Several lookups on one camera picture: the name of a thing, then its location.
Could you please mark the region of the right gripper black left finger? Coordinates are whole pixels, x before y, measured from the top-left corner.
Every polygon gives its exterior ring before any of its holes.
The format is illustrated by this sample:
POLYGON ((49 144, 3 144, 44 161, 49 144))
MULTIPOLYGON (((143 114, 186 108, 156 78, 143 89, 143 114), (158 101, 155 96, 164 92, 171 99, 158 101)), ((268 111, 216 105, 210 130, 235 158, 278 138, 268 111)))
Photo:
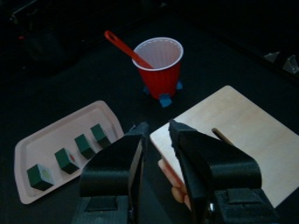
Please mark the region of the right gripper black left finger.
POLYGON ((138 224, 147 145, 142 122, 88 161, 71 224, 138 224))

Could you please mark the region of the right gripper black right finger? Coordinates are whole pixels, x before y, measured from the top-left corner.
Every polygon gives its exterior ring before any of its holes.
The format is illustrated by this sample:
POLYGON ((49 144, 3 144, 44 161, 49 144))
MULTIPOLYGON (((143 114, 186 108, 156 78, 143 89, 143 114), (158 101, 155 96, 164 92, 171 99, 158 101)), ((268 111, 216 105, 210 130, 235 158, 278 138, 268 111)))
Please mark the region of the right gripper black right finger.
POLYGON ((256 160, 236 146, 170 121, 192 224, 279 224, 256 160))

